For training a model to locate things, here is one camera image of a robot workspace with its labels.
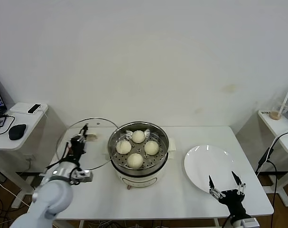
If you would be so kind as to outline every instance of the black mouse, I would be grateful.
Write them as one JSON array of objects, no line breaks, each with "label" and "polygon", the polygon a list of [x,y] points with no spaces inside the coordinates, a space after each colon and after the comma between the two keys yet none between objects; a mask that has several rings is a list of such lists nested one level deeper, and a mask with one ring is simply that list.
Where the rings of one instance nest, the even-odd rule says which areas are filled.
[{"label": "black mouse", "polygon": [[20,139],[24,135],[25,129],[26,129],[25,124],[19,124],[11,127],[9,130],[9,139],[11,140]]}]

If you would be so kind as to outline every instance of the white table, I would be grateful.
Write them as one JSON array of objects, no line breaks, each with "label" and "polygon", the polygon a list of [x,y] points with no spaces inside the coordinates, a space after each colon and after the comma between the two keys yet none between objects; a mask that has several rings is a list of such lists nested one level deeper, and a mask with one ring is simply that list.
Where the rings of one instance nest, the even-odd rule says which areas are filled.
[{"label": "white table", "polygon": [[[278,136],[281,133],[288,130],[288,119],[284,116],[281,117],[279,120],[273,120],[269,117],[269,111],[259,111],[259,116],[263,120],[263,122],[267,125],[270,131],[274,134],[274,136]],[[288,134],[282,136],[279,139],[280,144],[282,145],[283,149],[288,153]],[[275,183],[276,177],[270,175],[269,178],[273,183]],[[277,183],[277,194],[281,197],[285,207],[288,207],[288,195],[284,191],[284,187],[288,184],[288,173],[285,174],[278,180]],[[266,193],[274,193],[275,184],[272,186],[265,186],[264,190]]]},{"label": "white table", "polygon": [[[115,219],[210,219],[229,215],[226,206],[197,188],[186,176],[183,160],[194,146],[211,144],[228,151],[239,166],[237,173],[246,183],[243,205],[252,216],[270,215],[273,208],[257,179],[240,144],[230,127],[162,127],[174,138],[177,151],[174,159],[167,161],[166,173],[150,187],[127,190],[116,175],[111,163],[93,171],[93,181],[73,186],[71,205],[61,212],[62,220],[115,220]],[[65,141],[80,128],[67,131],[59,147],[62,155]],[[92,154],[80,159],[83,169],[90,168]]]},{"label": "white table", "polygon": [[[10,140],[9,132],[0,135],[0,151],[15,151],[21,148],[47,110],[48,110],[48,105],[43,104],[41,107],[41,111],[38,111],[33,115],[12,113],[10,111],[7,111],[6,114],[15,117],[15,121],[12,124],[12,126],[15,126],[17,124],[26,124],[27,127],[26,127],[23,137],[19,140],[14,140],[14,141]],[[11,121],[12,121],[12,118],[8,117],[5,122],[5,125],[0,129],[0,132],[6,130],[9,124],[11,123]],[[33,193],[33,188],[30,186],[30,183],[32,182],[33,177],[28,177],[27,180],[23,180],[13,170],[10,169],[9,164],[6,164],[6,161],[4,161],[4,159],[1,157],[1,153],[0,153],[0,172],[21,188],[21,192],[18,194],[19,198],[22,199],[26,194]],[[12,207],[18,208],[19,205],[20,205],[20,200],[16,199],[13,202]]]}]

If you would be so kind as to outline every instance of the white wall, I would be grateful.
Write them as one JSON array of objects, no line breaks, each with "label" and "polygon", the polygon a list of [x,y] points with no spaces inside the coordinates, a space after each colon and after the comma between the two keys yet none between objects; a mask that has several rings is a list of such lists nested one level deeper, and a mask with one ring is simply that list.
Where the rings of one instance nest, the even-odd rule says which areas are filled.
[{"label": "white wall", "polygon": [[288,87],[288,0],[0,0],[0,82],[64,124],[237,133]]}]

